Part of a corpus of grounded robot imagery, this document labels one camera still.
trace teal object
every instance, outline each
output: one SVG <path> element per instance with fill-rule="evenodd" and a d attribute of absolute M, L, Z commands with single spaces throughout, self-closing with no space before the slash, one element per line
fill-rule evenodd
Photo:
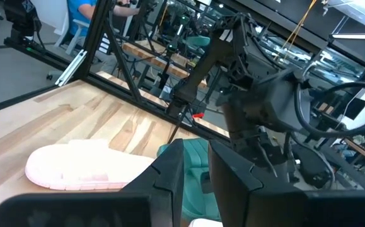
<path fill-rule="evenodd" d="M 189 222 L 198 218 L 221 220 L 214 193 L 204 194 L 200 183 L 200 176 L 209 171 L 208 145 L 209 143 L 202 138 L 183 140 L 185 180 L 182 217 Z M 168 144 L 162 145 L 157 156 L 161 155 L 167 147 Z"/>
<path fill-rule="evenodd" d="M 187 44 L 192 47 L 205 47 L 205 46 L 209 45 L 210 38 L 199 35 L 199 36 L 194 36 L 194 37 L 187 37 L 186 41 L 187 41 Z"/>
<path fill-rule="evenodd" d="M 184 43 L 189 49 L 196 50 L 199 51 L 201 54 L 204 54 L 205 51 L 201 47 L 209 45 L 210 38 L 203 37 L 201 35 L 196 37 L 187 37 L 186 40 L 184 40 Z"/>

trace black monitor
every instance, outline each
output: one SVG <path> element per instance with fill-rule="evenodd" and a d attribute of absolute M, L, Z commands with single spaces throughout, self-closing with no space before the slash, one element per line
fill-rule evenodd
<path fill-rule="evenodd" d="M 365 100 L 354 98 L 347 107 L 345 116 L 354 120 L 365 107 Z"/>

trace black cable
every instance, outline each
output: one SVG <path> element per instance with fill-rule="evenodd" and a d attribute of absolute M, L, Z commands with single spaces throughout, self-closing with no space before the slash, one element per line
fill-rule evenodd
<path fill-rule="evenodd" d="M 35 20 L 33 21 L 33 26 L 34 26 L 34 28 L 37 28 L 37 22 Z M 40 32 L 39 32 L 38 29 L 37 29 L 37 37 L 38 37 L 38 41 L 40 42 L 40 45 L 42 46 L 43 50 L 46 50 L 45 45 L 43 44 L 43 41 L 41 39 L 41 35 L 40 35 Z"/>
<path fill-rule="evenodd" d="M 338 86 L 334 86 L 333 88 L 328 89 L 325 91 L 325 95 L 343 90 L 346 88 L 365 88 L 365 82 L 351 82 L 351 83 L 344 83 Z M 318 137 L 326 137 L 326 138 L 332 138 L 332 137 L 346 137 L 346 136 L 356 136 L 365 133 L 365 124 L 363 126 L 360 126 L 356 129 L 351 129 L 349 131 L 340 131 L 340 132 L 324 132 L 321 130 L 318 130 L 311 126 L 305 119 L 304 114 L 301 109 L 301 85 L 298 83 L 296 85 L 296 91 L 294 94 L 294 110 L 296 112 L 296 116 L 299 120 L 299 123 L 301 126 L 304 127 L 310 134 L 318 136 Z"/>
<path fill-rule="evenodd" d="M 43 48 L 44 50 L 46 50 L 45 45 L 43 44 L 43 41 L 42 41 L 42 39 L 41 39 L 41 35 L 39 34 L 39 32 L 37 32 L 37 37 L 38 37 L 38 40 L 39 40 L 39 42 L 40 42 L 40 44 L 41 44 L 42 48 Z"/>
<path fill-rule="evenodd" d="M 257 38 L 252 37 L 252 42 L 255 44 L 255 46 L 257 47 L 257 49 L 259 50 L 259 52 L 270 62 L 272 63 L 273 66 L 277 66 L 279 69 L 285 69 L 284 66 L 281 66 L 279 63 L 277 63 L 275 60 L 273 60 L 273 58 L 271 58 L 269 55 L 267 55 L 265 53 L 265 51 L 263 50 L 263 48 L 259 45 Z"/>
<path fill-rule="evenodd" d="M 335 172 L 333 172 L 333 169 L 331 167 L 331 165 L 329 164 L 329 162 L 325 159 L 325 157 L 320 154 L 319 152 L 317 152 L 316 150 L 314 150 L 313 148 L 305 145 L 304 143 L 302 143 L 297 136 L 295 135 L 294 132 L 288 132 L 288 134 L 290 135 L 290 137 L 293 139 L 294 142 L 296 142 L 298 145 L 300 145 L 302 148 L 304 149 L 308 149 L 311 152 L 315 153 L 317 155 L 317 157 L 325 164 L 325 166 L 328 168 L 330 177 L 331 177 L 331 181 L 329 182 L 328 186 L 325 189 L 331 189 L 333 183 L 335 182 Z"/>

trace ceiling light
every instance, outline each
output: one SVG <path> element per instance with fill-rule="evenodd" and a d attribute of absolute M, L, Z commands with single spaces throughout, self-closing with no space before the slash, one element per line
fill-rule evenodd
<path fill-rule="evenodd" d="M 365 40 L 365 34 L 332 34 L 332 38 L 339 39 L 361 39 Z"/>

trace white cable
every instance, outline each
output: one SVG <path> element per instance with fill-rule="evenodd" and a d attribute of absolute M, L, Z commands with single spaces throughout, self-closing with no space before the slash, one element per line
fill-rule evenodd
<path fill-rule="evenodd" d="M 355 96 L 353 96 L 353 98 L 347 103 L 347 105 L 345 107 L 345 111 L 343 112 L 342 117 L 340 118 L 339 123 L 336 125 L 334 130 L 336 130 L 339 127 L 340 123 L 342 123 L 342 121 L 343 121 L 343 119 L 345 118 L 345 115 L 346 115 L 347 107 L 349 107 L 349 104 L 351 104 L 351 102 L 356 98 L 356 96 L 358 94 L 360 94 L 360 92 L 361 92 L 361 90 L 359 92 L 357 92 L 357 94 Z"/>

